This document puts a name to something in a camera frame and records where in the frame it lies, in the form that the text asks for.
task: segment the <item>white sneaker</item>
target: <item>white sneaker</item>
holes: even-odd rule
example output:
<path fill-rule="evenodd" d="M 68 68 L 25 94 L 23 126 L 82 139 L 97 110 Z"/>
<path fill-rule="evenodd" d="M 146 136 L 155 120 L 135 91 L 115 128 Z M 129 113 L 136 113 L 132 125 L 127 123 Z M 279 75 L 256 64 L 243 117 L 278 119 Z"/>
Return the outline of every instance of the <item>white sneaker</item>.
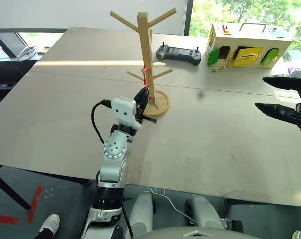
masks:
<path fill-rule="evenodd" d="M 49 229 L 53 236 L 55 235 L 57 229 L 59 228 L 60 217 L 57 214 L 50 215 L 42 224 L 39 232 L 43 231 L 45 228 Z"/>
<path fill-rule="evenodd" d="M 301 239 L 301 231 L 296 230 L 292 235 L 292 239 Z"/>

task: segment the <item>handle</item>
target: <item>handle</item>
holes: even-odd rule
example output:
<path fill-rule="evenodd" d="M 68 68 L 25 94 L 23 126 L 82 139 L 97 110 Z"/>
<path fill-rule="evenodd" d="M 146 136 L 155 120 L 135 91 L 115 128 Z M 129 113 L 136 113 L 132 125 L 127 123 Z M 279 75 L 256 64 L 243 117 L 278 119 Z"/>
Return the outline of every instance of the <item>handle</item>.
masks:
<path fill-rule="evenodd" d="M 239 31 L 241 31 L 241 30 L 242 30 L 242 27 L 243 27 L 245 24 L 250 24 L 250 25 L 263 25 L 263 26 L 264 26 L 264 28 L 263 28 L 263 30 L 262 30 L 262 33 L 264 32 L 264 30 L 265 30 L 265 28 L 266 28 L 266 24 L 265 24 L 265 23 L 248 23 L 248 22 L 245 22 L 245 23 L 243 23 L 243 24 L 241 25 L 241 27 L 240 27 L 240 30 L 239 30 Z"/>

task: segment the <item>remote controller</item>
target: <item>remote controller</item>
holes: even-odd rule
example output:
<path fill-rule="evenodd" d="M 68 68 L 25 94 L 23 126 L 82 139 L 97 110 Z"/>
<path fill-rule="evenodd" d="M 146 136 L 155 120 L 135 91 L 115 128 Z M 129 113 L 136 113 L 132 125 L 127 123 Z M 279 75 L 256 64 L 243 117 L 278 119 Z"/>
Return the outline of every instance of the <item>remote controller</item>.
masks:
<path fill-rule="evenodd" d="M 200 55 L 200 51 L 198 50 L 198 47 L 192 50 L 182 49 L 182 48 L 170 47 L 168 45 L 165 45 L 164 42 L 156 51 L 156 57 L 158 60 L 168 58 L 168 59 L 179 59 L 179 60 L 189 61 L 193 65 L 199 64 L 201 60 L 201 55 Z"/>

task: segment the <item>wooden stand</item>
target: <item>wooden stand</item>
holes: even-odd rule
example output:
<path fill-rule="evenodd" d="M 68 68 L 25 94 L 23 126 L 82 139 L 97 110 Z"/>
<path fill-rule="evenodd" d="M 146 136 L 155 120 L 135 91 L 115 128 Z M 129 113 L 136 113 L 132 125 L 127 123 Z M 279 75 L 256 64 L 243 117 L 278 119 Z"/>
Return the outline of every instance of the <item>wooden stand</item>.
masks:
<path fill-rule="evenodd" d="M 165 113 L 168 110 L 170 105 L 169 97 L 164 92 L 155 90 L 154 79 L 172 72 L 172 69 L 169 69 L 157 75 L 153 75 L 152 51 L 151 51 L 152 30 L 150 30 L 150 28 L 175 13 L 176 13 L 176 9 L 174 8 L 166 12 L 165 14 L 161 15 L 160 17 L 152 20 L 151 22 L 148 22 L 148 13 L 140 12 L 137 16 L 138 27 L 136 27 L 129 21 L 119 16 L 117 13 L 113 11 L 110 12 L 111 16 L 113 16 L 118 21 L 124 23 L 126 26 L 130 27 L 131 29 L 139 33 L 144 66 L 147 68 L 147 74 L 145 74 L 147 75 L 147 77 L 143 79 L 143 77 L 140 77 L 137 74 L 132 73 L 130 71 L 127 71 L 127 73 L 140 80 L 145 80 L 149 86 L 149 102 L 147 104 L 146 110 L 144 111 L 144 114 L 147 116 L 158 116 Z"/>

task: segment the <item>white cable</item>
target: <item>white cable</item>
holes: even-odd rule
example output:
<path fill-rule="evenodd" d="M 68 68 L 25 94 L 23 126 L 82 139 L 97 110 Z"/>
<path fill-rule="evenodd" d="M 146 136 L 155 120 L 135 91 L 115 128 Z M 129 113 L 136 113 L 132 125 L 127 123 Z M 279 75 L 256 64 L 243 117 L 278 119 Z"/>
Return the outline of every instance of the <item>white cable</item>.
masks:
<path fill-rule="evenodd" d="M 199 226 L 199 223 L 198 223 L 197 221 L 193 220 L 191 217 L 189 217 L 188 215 L 186 215 L 186 214 L 184 214 L 183 212 L 179 211 L 179 210 L 175 207 L 175 205 L 174 205 L 173 202 L 170 200 L 170 198 L 168 198 L 167 196 L 164 195 L 164 194 L 166 193 L 166 190 L 165 190 L 165 189 L 164 189 L 164 193 L 163 193 L 163 194 L 155 193 L 155 192 L 152 190 L 152 188 L 150 188 L 150 191 L 151 191 L 153 194 L 156 194 L 156 195 L 159 195 L 159 196 L 162 196 L 162 197 L 168 199 L 168 201 L 170 202 L 171 206 L 172 206 L 178 213 L 184 215 L 184 216 L 185 216 L 186 218 L 188 218 L 190 221 L 196 223 L 196 224 Z"/>

